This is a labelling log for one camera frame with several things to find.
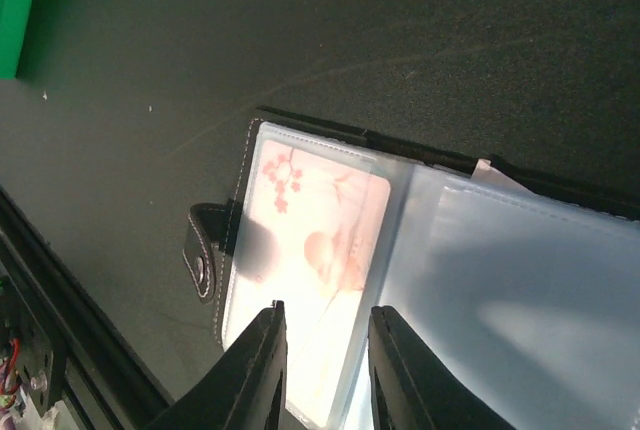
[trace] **card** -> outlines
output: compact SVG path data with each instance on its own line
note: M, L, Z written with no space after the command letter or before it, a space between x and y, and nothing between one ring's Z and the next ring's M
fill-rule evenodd
M234 303L228 309L225 341L237 338L256 307L283 300L287 407L305 423L322 428L343 368L390 184L272 140L263 141L254 165L234 255Z

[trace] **leather strap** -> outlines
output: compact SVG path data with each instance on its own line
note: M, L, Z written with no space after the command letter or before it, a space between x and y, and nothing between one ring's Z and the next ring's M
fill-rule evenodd
M228 205L199 203L189 210L182 257L202 303L213 299L219 284L216 260L219 260L218 247L224 238L228 215Z

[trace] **metal frame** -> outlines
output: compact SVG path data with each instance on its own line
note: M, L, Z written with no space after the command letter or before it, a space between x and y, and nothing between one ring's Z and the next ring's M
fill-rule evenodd
M63 371L63 381L50 375L53 385L39 410L62 398L87 428L133 430L170 406L168 394L1 188L0 263L44 335L40 345L47 342Z

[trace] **screw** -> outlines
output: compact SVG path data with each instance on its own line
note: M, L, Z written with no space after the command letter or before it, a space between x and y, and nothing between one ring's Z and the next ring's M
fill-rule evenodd
M40 373L37 377L31 377L31 380L29 381L31 390L41 390L44 392L47 389L48 385L49 382L47 381L47 376L42 370L40 370Z

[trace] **red wire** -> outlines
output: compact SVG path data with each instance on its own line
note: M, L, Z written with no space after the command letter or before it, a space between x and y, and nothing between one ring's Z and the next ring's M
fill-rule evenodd
M18 391L18 388L20 388L20 382L18 381L18 378L16 378L15 385L11 387L11 390L7 390L7 380L9 379L9 375L11 375L11 373L13 373L13 370L15 369L16 360L18 359L18 354L20 353L20 340L14 338L13 340L11 340L11 346L13 347L13 353L11 354L9 365L6 366L2 388L0 388L0 394L2 395L13 395ZM0 369L2 369L6 365L6 363L7 362L5 360L2 366L0 366Z

